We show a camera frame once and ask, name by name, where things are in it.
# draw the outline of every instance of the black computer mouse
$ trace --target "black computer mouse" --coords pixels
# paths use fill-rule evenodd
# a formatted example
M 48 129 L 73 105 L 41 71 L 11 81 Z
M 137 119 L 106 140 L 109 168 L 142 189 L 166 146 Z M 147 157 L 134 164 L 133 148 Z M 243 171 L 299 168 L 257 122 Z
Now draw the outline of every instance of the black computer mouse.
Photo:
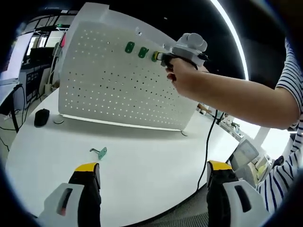
M 38 110 L 35 114 L 34 126 L 42 127 L 46 125 L 48 117 L 49 117 L 49 110 L 47 109 Z

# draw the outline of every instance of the ceiling light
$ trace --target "ceiling light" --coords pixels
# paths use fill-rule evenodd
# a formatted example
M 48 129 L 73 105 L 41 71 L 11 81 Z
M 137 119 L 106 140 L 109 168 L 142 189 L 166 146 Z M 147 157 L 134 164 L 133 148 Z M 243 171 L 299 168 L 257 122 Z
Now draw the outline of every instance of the ceiling light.
M 246 65 L 246 61 L 245 61 L 245 56 L 244 56 L 244 51 L 243 51 L 243 48 L 241 46 L 241 43 L 240 43 L 240 39 L 238 37 L 238 34 L 236 32 L 236 29 L 234 28 L 231 20 L 229 19 L 227 13 L 225 12 L 225 10 L 223 9 L 223 7 L 220 5 L 220 3 L 218 2 L 218 0 L 210 0 L 213 5 L 217 8 L 217 10 L 219 11 L 219 13 L 221 14 L 221 16 L 223 17 L 225 23 L 227 24 L 229 30 L 231 31 L 232 33 L 232 36 L 236 42 L 236 45 L 238 47 L 238 50 L 239 50 L 239 54 L 240 54 L 240 57 L 241 57 L 241 60 L 242 60 L 242 64 L 243 64 L 243 69 L 244 69 L 244 75 L 245 75 L 245 79 L 246 80 L 249 80 L 249 77 L 248 77 L 248 70 L 247 70 L 247 65 Z

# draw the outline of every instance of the round table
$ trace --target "round table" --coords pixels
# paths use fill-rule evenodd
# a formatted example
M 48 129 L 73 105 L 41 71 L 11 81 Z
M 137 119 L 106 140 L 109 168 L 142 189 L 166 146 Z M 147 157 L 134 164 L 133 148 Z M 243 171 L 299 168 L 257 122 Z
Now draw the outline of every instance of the round table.
M 6 172 L 17 196 L 39 216 L 44 200 L 67 183 L 80 165 L 99 162 L 100 220 L 103 227 L 126 226 L 159 215 L 196 191 L 205 160 L 205 143 L 212 119 L 195 112 L 185 131 L 130 128 L 65 118 L 58 115 L 58 90 L 27 118 L 8 156 Z M 36 111 L 50 110 L 42 128 L 34 127 Z M 209 140 L 211 160 L 225 162 L 238 141 L 218 125 Z M 98 160 L 91 148 L 107 154 Z M 206 173 L 200 187 L 206 183 Z

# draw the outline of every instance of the white pegboard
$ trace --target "white pegboard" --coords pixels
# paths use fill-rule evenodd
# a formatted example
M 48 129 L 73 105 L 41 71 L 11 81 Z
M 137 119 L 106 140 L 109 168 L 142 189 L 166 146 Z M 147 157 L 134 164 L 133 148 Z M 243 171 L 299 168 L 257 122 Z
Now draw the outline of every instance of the white pegboard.
M 125 47 L 135 43 L 132 53 Z M 149 49 L 139 58 L 141 47 Z M 63 63 L 61 114 L 182 130 L 197 102 L 180 96 L 167 80 L 154 51 L 165 51 L 133 32 L 102 23 L 81 22 Z

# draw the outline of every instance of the hand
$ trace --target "hand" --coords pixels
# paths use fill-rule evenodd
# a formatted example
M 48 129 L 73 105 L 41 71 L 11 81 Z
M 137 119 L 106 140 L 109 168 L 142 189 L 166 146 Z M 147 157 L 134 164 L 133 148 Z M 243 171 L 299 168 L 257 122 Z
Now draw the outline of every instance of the hand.
M 179 94 L 193 99 L 196 96 L 194 93 L 199 87 L 197 70 L 192 64 L 180 58 L 174 58 L 170 63 L 173 65 L 173 70 L 166 69 L 167 78 L 171 80 Z

